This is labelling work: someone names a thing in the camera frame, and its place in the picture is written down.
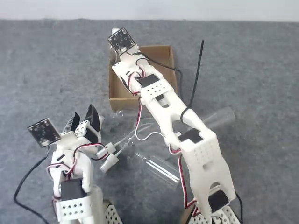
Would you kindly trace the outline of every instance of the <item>white plastic base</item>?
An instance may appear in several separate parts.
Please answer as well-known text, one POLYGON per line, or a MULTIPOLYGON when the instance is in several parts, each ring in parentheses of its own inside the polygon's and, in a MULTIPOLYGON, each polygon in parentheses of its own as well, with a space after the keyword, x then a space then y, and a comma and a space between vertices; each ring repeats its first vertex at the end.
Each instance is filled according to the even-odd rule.
POLYGON ((78 198, 56 203, 57 219, 60 224, 104 224, 103 193, 93 185, 91 193, 84 198, 78 198))
MULTIPOLYGON (((238 218, 235 216, 233 210, 229 206, 225 206, 223 209, 213 213, 213 220, 216 224, 240 224, 238 218)), ((212 219, 206 219, 202 214, 196 217, 192 217, 188 224, 212 224, 212 219)))
POLYGON ((117 214, 114 205, 109 205, 105 212, 106 224, 122 224, 121 218, 117 214))

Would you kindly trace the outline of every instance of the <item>brown cardboard box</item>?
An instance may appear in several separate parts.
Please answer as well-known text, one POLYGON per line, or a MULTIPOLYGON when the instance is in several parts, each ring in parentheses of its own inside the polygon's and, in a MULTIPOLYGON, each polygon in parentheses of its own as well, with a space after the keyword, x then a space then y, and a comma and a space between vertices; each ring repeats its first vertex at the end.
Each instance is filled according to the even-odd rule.
MULTIPOLYGON (((142 46, 140 51, 149 58, 162 64, 174 67, 173 52, 171 46, 142 46)), ((175 91, 178 89, 177 79, 173 70, 164 68, 153 62, 151 64, 163 74, 164 78, 172 85, 175 91)), ((109 66, 109 101, 112 110, 137 109, 138 96, 133 97, 131 93, 123 86, 111 66, 109 66)))

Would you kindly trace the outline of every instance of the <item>black wire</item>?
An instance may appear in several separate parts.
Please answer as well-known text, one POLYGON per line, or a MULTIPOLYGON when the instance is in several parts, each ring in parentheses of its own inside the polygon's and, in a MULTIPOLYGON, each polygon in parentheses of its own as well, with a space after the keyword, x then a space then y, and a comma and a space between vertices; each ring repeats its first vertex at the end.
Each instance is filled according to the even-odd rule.
POLYGON ((235 195, 237 196, 239 202, 240 202, 240 223, 243 224, 243 203, 241 200, 241 197, 238 195, 238 193, 236 192, 235 195))
POLYGON ((143 59, 143 60, 147 60, 147 62, 150 64, 150 60, 149 60, 148 58, 146 58, 146 57, 145 57, 145 58, 143 58, 143 57, 142 57, 142 58, 138 58, 138 59, 135 61, 135 64, 138 65, 137 62, 138 62, 139 60, 142 60, 142 59, 143 59))
POLYGON ((147 59, 149 59, 150 61, 152 61, 152 62, 155 63, 155 64, 158 64, 158 65, 160 65, 160 66, 162 66, 162 67, 164 67, 164 68, 167 68, 167 69, 171 69, 171 70, 177 71, 177 72, 180 74, 180 82, 179 82, 179 84, 178 84, 179 95, 180 95, 182 101, 184 102, 184 97, 183 97, 183 93, 182 93, 182 92, 183 92, 183 91, 182 91, 183 73, 182 73, 182 71, 181 71, 180 69, 177 69, 177 68, 174 68, 174 67, 170 67, 170 66, 168 66, 168 65, 165 65, 165 64, 162 64, 162 63, 160 63, 160 62, 157 62, 156 60, 154 60, 154 59, 148 57, 146 54, 144 54, 144 53, 142 53, 142 52, 137 52, 137 53, 134 53, 134 54, 130 54, 130 53, 128 53, 128 54, 129 54, 129 55, 143 55, 144 57, 146 57, 147 59))
POLYGON ((19 205, 20 207, 22 207, 23 209, 26 209, 30 212, 32 212, 33 214, 35 214, 36 216, 38 216, 41 220, 43 220, 44 223, 46 224, 49 224, 49 222, 40 214, 38 213, 37 211, 33 210, 32 208, 20 203, 18 200, 17 200, 17 196, 21 190, 21 187, 23 185, 23 183, 25 182, 25 180, 27 179, 27 177, 32 173, 32 171, 37 168, 49 155, 49 151, 50 151, 50 147, 48 146, 48 151, 47 151, 47 154, 39 161, 37 162, 26 174, 25 176, 21 179, 18 187, 17 187, 17 190, 15 191, 14 193, 14 202, 19 205))
POLYGON ((199 57, 198 57, 198 62, 197 62, 197 70, 196 70, 196 75, 195 75, 195 81, 194 81, 194 86, 193 86, 192 95, 191 95, 191 98, 190 98, 188 108, 192 108, 192 102, 193 102, 193 99, 194 99, 196 86, 197 86, 197 81, 198 81, 198 78, 199 78, 200 62, 201 62, 203 48, 204 48, 204 40, 201 41, 201 45, 200 45, 199 57))
POLYGON ((220 221, 221 221, 221 224, 223 224, 223 220, 222 220, 222 218, 220 216, 211 216, 211 218, 219 218, 220 221))

